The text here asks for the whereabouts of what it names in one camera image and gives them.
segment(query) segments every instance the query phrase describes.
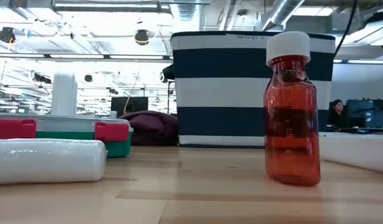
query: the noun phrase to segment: computer monitor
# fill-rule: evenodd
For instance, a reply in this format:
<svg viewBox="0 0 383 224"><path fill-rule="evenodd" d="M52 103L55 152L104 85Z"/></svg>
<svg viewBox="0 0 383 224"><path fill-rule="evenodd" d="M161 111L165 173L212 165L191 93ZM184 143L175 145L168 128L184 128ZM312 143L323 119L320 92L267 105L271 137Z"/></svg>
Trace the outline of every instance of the computer monitor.
<svg viewBox="0 0 383 224"><path fill-rule="evenodd" d="M124 107L128 97L113 97L111 98L111 111L117 111L117 117L124 114ZM149 109L149 97L138 96L131 97L127 104L126 112L132 113Z"/></svg>
<svg viewBox="0 0 383 224"><path fill-rule="evenodd" d="M374 114L374 102L372 100L348 100L347 121L348 127L370 128Z"/></svg>
<svg viewBox="0 0 383 224"><path fill-rule="evenodd" d="M383 128L383 100L372 100L374 103L374 114L372 115L372 128Z"/></svg>

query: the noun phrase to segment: red container lid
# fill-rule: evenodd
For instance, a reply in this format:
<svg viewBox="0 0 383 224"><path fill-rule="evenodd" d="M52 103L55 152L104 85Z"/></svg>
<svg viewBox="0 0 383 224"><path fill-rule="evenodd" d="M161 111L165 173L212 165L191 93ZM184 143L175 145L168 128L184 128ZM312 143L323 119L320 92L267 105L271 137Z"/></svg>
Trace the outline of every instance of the red container lid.
<svg viewBox="0 0 383 224"><path fill-rule="evenodd" d="M0 119L0 139L35 138L36 131L33 119Z"/></svg>
<svg viewBox="0 0 383 224"><path fill-rule="evenodd" d="M125 123L96 122L95 140L100 141L127 141L129 126Z"/></svg>

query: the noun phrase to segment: ceiling light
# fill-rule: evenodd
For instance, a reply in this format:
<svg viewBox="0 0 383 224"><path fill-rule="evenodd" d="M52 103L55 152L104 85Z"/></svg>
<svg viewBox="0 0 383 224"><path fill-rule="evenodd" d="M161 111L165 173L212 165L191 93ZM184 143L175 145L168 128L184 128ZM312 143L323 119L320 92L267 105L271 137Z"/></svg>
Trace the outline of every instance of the ceiling light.
<svg viewBox="0 0 383 224"><path fill-rule="evenodd" d="M69 4L69 3L56 3L55 7L129 7L129 4Z"/></svg>
<svg viewBox="0 0 383 224"><path fill-rule="evenodd" d="M0 104L8 105L9 103L4 100L0 100Z"/></svg>
<svg viewBox="0 0 383 224"><path fill-rule="evenodd" d="M77 54L71 54L71 55L50 55L52 58L85 58L85 59L91 59L91 58L104 58L103 55L77 55Z"/></svg>
<svg viewBox="0 0 383 224"><path fill-rule="evenodd" d="M143 56L143 55L110 55L112 59L163 59L163 56Z"/></svg>
<svg viewBox="0 0 383 224"><path fill-rule="evenodd" d="M18 99L18 100L21 100L21 103L23 103L23 104L28 104L28 105L34 105L34 104L37 104L37 102L34 102L34 101L25 101L25 99Z"/></svg>
<svg viewBox="0 0 383 224"><path fill-rule="evenodd" d="M10 57L10 58L43 58L45 57L42 54L0 54L0 57Z"/></svg>
<svg viewBox="0 0 383 224"><path fill-rule="evenodd" d="M0 109L17 109L17 106L0 106Z"/></svg>
<svg viewBox="0 0 383 224"><path fill-rule="evenodd" d="M383 65L383 60L348 60L347 63L351 63L351 64Z"/></svg>
<svg viewBox="0 0 383 224"><path fill-rule="evenodd" d="M329 16L337 6L302 6L299 7L293 16Z"/></svg>

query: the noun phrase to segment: white bottle cap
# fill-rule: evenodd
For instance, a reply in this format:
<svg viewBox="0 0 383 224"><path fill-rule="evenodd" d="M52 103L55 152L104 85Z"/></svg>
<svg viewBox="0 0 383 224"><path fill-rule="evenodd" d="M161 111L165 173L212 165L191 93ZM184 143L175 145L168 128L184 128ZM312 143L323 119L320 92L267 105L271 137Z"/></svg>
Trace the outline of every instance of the white bottle cap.
<svg viewBox="0 0 383 224"><path fill-rule="evenodd" d="M310 61L310 38L304 32L284 32L274 35L266 42L266 65L277 57L301 55Z"/></svg>

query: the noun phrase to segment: bottle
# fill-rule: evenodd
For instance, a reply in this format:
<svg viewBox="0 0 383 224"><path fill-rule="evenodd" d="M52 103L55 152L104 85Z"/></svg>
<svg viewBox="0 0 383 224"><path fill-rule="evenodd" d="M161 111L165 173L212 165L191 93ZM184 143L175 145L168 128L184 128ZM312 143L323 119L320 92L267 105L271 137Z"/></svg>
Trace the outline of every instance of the bottle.
<svg viewBox="0 0 383 224"><path fill-rule="evenodd" d="M265 168L284 184L320 182L316 88L305 73L310 39L284 32L266 43L266 64L273 70L264 95Z"/></svg>

